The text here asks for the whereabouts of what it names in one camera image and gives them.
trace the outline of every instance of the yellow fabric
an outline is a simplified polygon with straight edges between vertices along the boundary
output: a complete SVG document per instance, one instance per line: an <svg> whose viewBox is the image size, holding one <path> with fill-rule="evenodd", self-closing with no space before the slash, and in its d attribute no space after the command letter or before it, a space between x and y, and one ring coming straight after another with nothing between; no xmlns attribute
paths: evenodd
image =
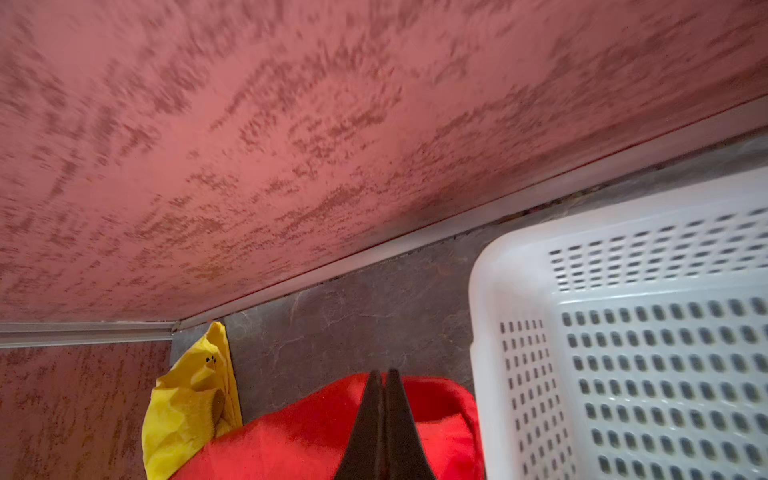
<svg viewBox="0 0 768 480"><path fill-rule="evenodd" d="M167 480L211 439L243 426L227 331L219 322L152 390L141 448L148 480Z"/></svg>

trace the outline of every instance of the white plastic basket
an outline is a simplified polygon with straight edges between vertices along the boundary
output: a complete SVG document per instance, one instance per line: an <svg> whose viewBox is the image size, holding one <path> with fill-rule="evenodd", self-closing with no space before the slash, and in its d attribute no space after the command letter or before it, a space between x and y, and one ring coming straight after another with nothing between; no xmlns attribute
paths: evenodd
<svg viewBox="0 0 768 480"><path fill-rule="evenodd" d="M768 478L768 168L521 229L472 271L491 480Z"/></svg>

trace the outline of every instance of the pink wall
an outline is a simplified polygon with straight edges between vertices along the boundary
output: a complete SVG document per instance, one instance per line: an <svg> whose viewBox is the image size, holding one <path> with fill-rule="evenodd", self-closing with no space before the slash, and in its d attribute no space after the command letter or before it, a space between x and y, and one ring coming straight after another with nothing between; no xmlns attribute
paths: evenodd
<svg viewBox="0 0 768 480"><path fill-rule="evenodd" d="M0 317L180 319L768 93L768 4L8 0Z"/></svg>
<svg viewBox="0 0 768 480"><path fill-rule="evenodd" d="M0 478L146 478L141 424L170 342L0 350Z"/></svg>

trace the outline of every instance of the yellow bag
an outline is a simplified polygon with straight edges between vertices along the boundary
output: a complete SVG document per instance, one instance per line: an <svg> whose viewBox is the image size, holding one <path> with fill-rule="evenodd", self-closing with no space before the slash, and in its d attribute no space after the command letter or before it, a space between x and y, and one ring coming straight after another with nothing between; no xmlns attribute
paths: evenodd
<svg viewBox="0 0 768 480"><path fill-rule="evenodd" d="M227 331L219 322L152 389L141 448L148 480L167 480L211 439L243 426Z"/></svg>

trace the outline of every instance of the wall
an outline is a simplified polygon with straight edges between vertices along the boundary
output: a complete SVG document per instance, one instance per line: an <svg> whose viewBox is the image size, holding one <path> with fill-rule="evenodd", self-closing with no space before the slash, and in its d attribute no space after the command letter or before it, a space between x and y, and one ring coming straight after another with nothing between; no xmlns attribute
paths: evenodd
<svg viewBox="0 0 768 480"><path fill-rule="evenodd" d="M768 6L10 0L0 317L180 319L768 93Z"/></svg>
<svg viewBox="0 0 768 480"><path fill-rule="evenodd" d="M146 478L141 423L170 342L0 350L0 478Z"/></svg>

